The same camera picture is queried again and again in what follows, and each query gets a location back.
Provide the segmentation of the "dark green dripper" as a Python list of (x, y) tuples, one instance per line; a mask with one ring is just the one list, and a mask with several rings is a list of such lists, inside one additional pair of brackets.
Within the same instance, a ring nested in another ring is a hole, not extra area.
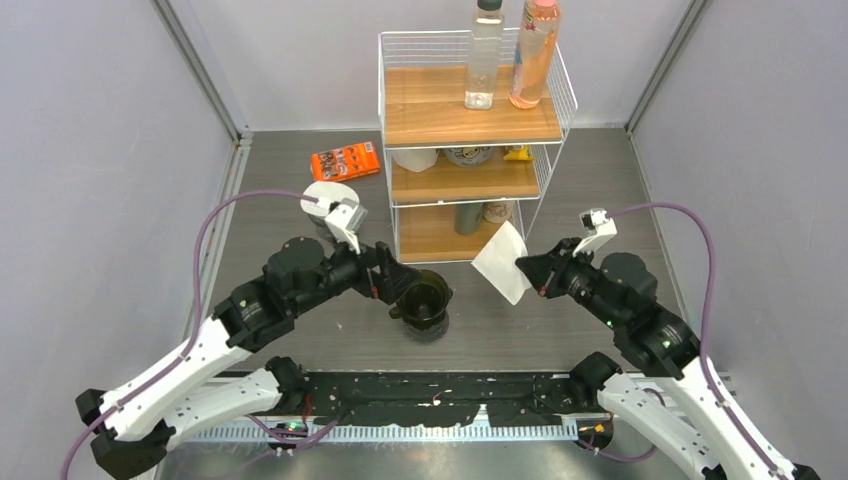
[(421, 274), (422, 278), (389, 310), (391, 319), (426, 321), (448, 312), (453, 290), (438, 273), (422, 269)]

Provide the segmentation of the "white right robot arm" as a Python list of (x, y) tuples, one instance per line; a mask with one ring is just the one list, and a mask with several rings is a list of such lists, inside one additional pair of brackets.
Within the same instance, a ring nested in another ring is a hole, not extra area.
[(567, 295), (613, 333), (622, 357), (671, 397), (678, 417), (652, 390), (638, 386), (618, 364), (595, 352), (571, 371), (574, 403), (619, 416), (668, 456), (690, 479), (815, 479), (754, 427), (712, 362), (701, 356), (689, 325), (656, 300), (657, 279), (640, 257), (607, 255), (594, 267), (579, 239), (520, 257), (516, 267), (542, 297)]

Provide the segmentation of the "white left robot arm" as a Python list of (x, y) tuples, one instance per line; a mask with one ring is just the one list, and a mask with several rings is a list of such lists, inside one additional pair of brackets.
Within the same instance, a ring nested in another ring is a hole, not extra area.
[(391, 305), (421, 277), (382, 242), (359, 250), (340, 243), (327, 256), (315, 239), (288, 240), (260, 277), (234, 289), (174, 351), (123, 386), (88, 389), (77, 397), (81, 420), (94, 435), (90, 447), (97, 465), (115, 479), (132, 479), (208, 427), (276, 408), (298, 412), (308, 387), (290, 358), (275, 357), (246, 379), (213, 391), (197, 390), (342, 293), (355, 290)]

